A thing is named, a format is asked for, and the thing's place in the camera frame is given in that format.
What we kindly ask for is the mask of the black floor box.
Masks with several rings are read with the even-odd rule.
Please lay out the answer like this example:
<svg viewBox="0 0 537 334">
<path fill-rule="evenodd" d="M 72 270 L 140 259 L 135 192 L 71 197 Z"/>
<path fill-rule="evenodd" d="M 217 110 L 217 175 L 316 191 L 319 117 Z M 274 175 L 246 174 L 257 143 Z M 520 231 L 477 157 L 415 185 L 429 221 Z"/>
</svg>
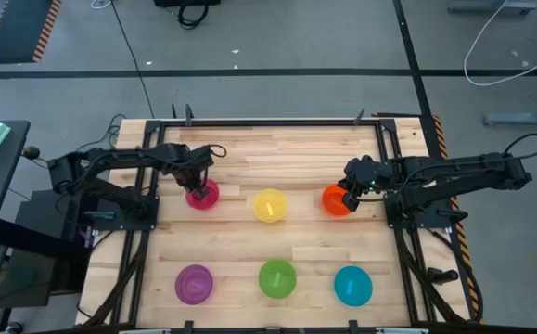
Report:
<svg viewBox="0 0 537 334">
<path fill-rule="evenodd" d="M 220 5 L 222 0 L 153 0 L 155 6 L 172 7 L 172 6 L 216 6 Z"/>
</svg>

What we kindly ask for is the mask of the green plastic bowl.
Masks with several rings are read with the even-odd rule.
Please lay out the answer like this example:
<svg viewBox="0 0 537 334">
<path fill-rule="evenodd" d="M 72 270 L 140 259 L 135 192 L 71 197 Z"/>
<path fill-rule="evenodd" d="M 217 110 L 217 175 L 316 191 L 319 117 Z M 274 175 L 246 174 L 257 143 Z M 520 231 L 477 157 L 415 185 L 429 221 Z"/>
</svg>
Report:
<svg viewBox="0 0 537 334">
<path fill-rule="evenodd" d="M 259 286 L 264 295 L 272 299 L 285 299 L 297 285 L 297 273 L 291 263 L 270 260 L 260 269 Z"/>
</svg>

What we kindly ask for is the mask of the orange black hazard tape strip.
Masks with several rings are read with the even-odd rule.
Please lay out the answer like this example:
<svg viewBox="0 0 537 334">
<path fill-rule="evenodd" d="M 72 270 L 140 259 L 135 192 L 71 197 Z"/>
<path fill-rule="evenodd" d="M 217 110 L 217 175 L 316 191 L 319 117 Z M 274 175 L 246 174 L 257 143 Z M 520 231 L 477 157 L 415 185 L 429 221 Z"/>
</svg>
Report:
<svg viewBox="0 0 537 334">
<path fill-rule="evenodd" d="M 444 134 L 443 134 L 442 126 L 441 126 L 441 119 L 436 115 L 433 115 L 432 118 L 433 118 L 434 126 L 436 129 L 437 140 L 438 140 L 441 157 L 443 159 L 447 159 L 448 152 L 445 146 L 445 138 L 444 138 Z M 465 229 L 461 221 L 454 224 L 454 230 L 455 230 L 454 233 L 456 234 L 457 242 L 459 245 L 460 259 L 463 262 L 463 267 L 467 272 L 472 273 L 471 259 L 469 256 L 469 251 L 468 251 L 468 246 L 467 246 L 466 233 L 465 233 Z M 482 297 L 480 296 L 479 290 L 476 288 L 474 280 L 470 276 L 467 276 L 466 278 L 466 285 L 467 285 L 467 292 L 468 292 L 468 297 L 467 297 L 468 305 L 471 308 L 472 315 L 476 317 L 479 314 L 479 311 L 482 310 L 482 307 L 481 307 Z"/>
</svg>

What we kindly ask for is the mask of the orange plastic bowl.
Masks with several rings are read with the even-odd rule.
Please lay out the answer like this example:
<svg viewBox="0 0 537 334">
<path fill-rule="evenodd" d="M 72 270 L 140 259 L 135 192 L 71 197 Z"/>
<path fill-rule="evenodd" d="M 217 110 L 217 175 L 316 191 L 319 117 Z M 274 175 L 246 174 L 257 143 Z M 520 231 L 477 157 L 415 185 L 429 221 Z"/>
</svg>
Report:
<svg viewBox="0 0 537 334">
<path fill-rule="evenodd" d="M 346 216 L 351 211 L 343 203 L 346 191 L 338 185 L 330 185 L 322 194 L 322 206 L 324 210 L 333 216 Z"/>
</svg>

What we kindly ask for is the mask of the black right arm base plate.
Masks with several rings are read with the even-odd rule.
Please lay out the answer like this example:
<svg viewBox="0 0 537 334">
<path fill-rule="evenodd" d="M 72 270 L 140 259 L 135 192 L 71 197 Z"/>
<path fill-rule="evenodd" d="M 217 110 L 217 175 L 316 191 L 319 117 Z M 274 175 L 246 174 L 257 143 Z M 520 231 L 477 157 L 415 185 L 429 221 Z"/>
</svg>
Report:
<svg viewBox="0 0 537 334">
<path fill-rule="evenodd" d="M 437 200 L 425 208 L 413 212 L 403 212 L 398 198 L 384 202 L 388 224 L 393 229 L 445 228 L 454 224 L 446 217 L 437 214 L 437 210 L 459 210 L 449 199 Z"/>
</svg>

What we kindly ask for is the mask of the purple plastic bowl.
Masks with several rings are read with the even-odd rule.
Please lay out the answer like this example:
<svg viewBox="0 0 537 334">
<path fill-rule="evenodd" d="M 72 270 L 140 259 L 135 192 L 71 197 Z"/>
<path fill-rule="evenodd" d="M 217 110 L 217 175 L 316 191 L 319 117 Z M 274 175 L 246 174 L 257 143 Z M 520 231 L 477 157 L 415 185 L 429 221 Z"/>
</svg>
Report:
<svg viewBox="0 0 537 334">
<path fill-rule="evenodd" d="M 210 297 L 212 289 L 211 272 L 200 264 L 192 264 L 184 268 L 174 283 L 177 298 L 188 305 L 205 302 Z"/>
</svg>

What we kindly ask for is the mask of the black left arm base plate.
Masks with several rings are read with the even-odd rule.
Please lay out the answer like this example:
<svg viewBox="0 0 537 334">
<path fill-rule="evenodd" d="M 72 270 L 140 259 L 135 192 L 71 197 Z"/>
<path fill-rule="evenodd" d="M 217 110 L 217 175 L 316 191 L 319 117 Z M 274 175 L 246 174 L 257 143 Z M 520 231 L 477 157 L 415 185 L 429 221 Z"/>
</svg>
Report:
<svg viewBox="0 0 537 334">
<path fill-rule="evenodd" d="M 82 203 L 82 218 L 97 230 L 152 230 L 157 225 L 159 204 L 158 197 L 150 196 L 143 197 L 143 202 L 135 205 L 87 197 Z"/>
</svg>

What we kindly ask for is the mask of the grey table foot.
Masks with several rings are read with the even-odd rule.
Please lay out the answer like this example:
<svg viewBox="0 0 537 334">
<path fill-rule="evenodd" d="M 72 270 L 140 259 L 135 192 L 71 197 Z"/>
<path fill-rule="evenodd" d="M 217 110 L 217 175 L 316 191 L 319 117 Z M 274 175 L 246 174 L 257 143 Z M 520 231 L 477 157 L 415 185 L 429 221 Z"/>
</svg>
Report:
<svg viewBox="0 0 537 334">
<path fill-rule="evenodd" d="M 500 7 L 521 15 L 537 9 L 534 0 L 447 0 L 448 12 L 492 12 Z"/>
<path fill-rule="evenodd" d="M 537 125 L 537 110 L 532 112 L 511 112 L 511 113 L 487 113 L 482 122 L 485 125 L 495 124 L 524 124 Z"/>
</svg>

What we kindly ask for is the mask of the blue plastic bowl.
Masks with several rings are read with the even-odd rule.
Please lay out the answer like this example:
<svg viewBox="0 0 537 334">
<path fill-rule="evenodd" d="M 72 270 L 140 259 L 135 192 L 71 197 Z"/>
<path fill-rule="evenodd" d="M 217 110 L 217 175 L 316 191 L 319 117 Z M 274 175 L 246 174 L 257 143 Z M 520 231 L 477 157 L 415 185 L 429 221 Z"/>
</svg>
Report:
<svg viewBox="0 0 537 334">
<path fill-rule="evenodd" d="M 364 269 L 358 266 L 345 266 L 335 275 L 334 291 L 344 304 L 360 307 L 371 300 L 373 282 Z"/>
</svg>

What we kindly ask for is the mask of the yellow plastic bowl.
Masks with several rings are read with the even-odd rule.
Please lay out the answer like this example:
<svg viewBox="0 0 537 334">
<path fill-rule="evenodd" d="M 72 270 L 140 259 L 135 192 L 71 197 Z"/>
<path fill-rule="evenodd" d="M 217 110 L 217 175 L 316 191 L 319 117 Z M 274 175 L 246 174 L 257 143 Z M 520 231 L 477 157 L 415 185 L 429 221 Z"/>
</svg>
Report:
<svg viewBox="0 0 537 334">
<path fill-rule="evenodd" d="M 266 188 L 254 197 L 252 209 L 259 220 L 276 223 L 287 215 L 288 199 L 280 190 Z"/>
</svg>

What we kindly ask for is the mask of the black aluminium table frame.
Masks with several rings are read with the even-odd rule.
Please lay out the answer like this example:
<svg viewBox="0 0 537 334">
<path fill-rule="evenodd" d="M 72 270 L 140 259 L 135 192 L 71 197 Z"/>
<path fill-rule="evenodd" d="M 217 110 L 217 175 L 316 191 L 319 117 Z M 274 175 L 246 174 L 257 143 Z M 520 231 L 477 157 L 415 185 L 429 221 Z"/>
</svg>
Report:
<svg viewBox="0 0 537 334">
<path fill-rule="evenodd" d="M 396 234 L 382 204 L 372 201 L 345 217 L 326 213 L 323 190 L 343 176 L 352 158 L 429 155 L 441 158 L 432 117 L 350 120 L 204 120 L 191 127 L 166 125 L 164 140 L 227 149 L 211 178 L 221 197 L 208 211 L 187 206 L 171 177 L 159 178 L 158 227 L 149 237 L 144 273 L 132 281 L 111 320 L 134 320 L 141 328 L 325 328 L 351 321 L 367 326 L 406 326 L 440 320 L 398 257 Z M 254 197 L 266 188 L 288 199 L 276 223 L 259 220 Z M 285 299 L 264 295 L 261 267 L 284 260 L 297 273 Z M 181 302 L 174 290 L 189 265 L 207 267 L 213 278 L 203 303 Z M 371 300 L 351 307 L 339 300 L 339 269 L 358 266 L 373 282 Z"/>
</svg>

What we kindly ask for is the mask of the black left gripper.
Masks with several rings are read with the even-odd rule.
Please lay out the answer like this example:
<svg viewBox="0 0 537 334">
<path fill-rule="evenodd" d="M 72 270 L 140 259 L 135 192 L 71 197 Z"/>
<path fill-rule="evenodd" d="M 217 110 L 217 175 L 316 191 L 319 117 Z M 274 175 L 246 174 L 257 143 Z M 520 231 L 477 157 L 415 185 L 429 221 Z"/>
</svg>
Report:
<svg viewBox="0 0 537 334">
<path fill-rule="evenodd" d="M 178 160 L 173 164 L 173 176 L 179 186 L 185 188 L 192 200 L 206 198 L 209 193 L 206 178 L 202 173 L 212 165 L 212 150 L 210 146 L 190 149 L 188 146 L 178 146 Z"/>
</svg>

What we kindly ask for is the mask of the black striped-edge floor mat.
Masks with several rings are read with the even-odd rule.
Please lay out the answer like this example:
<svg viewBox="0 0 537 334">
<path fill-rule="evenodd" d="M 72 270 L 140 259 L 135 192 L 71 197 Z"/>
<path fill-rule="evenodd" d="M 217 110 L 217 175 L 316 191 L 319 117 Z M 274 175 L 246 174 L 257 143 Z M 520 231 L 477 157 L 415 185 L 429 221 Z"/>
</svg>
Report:
<svg viewBox="0 0 537 334">
<path fill-rule="evenodd" d="M 61 7 L 61 0 L 4 0 L 0 64 L 41 62 Z"/>
</svg>

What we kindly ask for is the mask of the black equipment cabinet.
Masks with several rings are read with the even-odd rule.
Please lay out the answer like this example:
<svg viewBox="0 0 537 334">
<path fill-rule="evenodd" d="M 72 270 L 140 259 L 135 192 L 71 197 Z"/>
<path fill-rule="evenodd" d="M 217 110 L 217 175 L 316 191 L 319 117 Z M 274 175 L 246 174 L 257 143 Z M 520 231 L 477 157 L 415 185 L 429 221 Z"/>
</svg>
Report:
<svg viewBox="0 0 537 334">
<path fill-rule="evenodd" d="M 20 204 L 17 223 L 83 248 L 91 246 L 91 229 L 63 217 L 68 206 L 67 199 L 61 199 L 51 190 L 34 191 L 30 201 Z M 16 291 L 12 296 L 12 306 L 46 306 L 52 294 L 80 292 L 86 267 L 85 257 L 70 263 L 24 250 L 14 250 L 9 262 L 11 288 Z"/>
</svg>

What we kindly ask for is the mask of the pink plastic bowl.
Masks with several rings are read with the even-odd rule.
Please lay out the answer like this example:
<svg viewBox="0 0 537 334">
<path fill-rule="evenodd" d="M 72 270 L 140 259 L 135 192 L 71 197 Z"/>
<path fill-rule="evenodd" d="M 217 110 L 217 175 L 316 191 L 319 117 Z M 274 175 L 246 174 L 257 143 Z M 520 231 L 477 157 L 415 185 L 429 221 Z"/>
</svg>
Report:
<svg viewBox="0 0 537 334">
<path fill-rule="evenodd" d="M 218 185 L 211 179 L 207 180 L 206 183 L 207 196 L 204 199 L 195 199 L 191 193 L 185 194 L 185 200 L 188 206 L 196 210 L 209 210 L 211 209 L 219 200 L 220 189 Z"/>
</svg>

